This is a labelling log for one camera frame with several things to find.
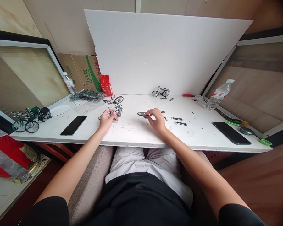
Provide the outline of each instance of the person's hand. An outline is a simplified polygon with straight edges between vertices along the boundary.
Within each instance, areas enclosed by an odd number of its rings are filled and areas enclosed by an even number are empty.
[[[158,132],[159,134],[167,130],[166,125],[164,123],[164,116],[162,113],[160,113],[160,110],[158,108],[148,110],[145,113],[145,116],[149,120],[149,123],[153,127],[153,129],[155,129],[155,131]]]
[[[114,111],[114,109],[109,109],[104,111],[104,113],[101,115],[101,124],[100,127],[98,128],[98,131],[103,132],[105,135],[108,133],[112,122],[115,121],[114,118],[118,118],[116,115],[117,112],[113,112],[110,114],[110,111]]]

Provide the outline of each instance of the bottle label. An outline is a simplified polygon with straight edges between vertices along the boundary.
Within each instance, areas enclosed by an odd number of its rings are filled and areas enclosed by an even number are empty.
[[[215,93],[212,95],[212,97],[223,100],[226,97],[226,95],[227,95],[227,93],[215,91]]]
[[[66,83],[67,87],[75,86],[72,81],[65,81],[65,83]]]

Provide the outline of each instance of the glass panel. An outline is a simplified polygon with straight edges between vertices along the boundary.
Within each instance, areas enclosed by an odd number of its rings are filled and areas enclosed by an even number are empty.
[[[46,49],[0,46],[0,110],[48,107],[69,91]]]
[[[283,122],[283,42],[238,46],[206,97],[229,78],[221,107],[262,133]]]

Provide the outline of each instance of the person's arm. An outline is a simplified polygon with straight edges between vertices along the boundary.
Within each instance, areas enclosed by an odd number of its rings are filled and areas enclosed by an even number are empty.
[[[98,130],[89,138],[84,146],[59,170],[44,189],[36,203],[47,197],[59,196],[66,200],[69,199],[79,183],[86,167],[88,166],[94,152],[101,143],[104,136],[108,133],[116,112],[110,114],[110,110],[104,111],[101,115],[101,124]]]
[[[217,219],[219,210],[226,204],[240,204],[249,208],[211,165],[166,128],[164,116],[158,108],[148,110],[145,115],[149,115],[147,119],[150,125],[174,150],[184,167],[201,186]]]

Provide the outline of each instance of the white plate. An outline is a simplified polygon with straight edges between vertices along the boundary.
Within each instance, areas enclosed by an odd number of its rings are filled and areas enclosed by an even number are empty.
[[[50,110],[51,116],[57,116],[57,115],[61,115],[65,112],[67,112],[70,109],[70,106],[68,105],[61,105],[61,106],[57,106],[54,107],[53,109]]]

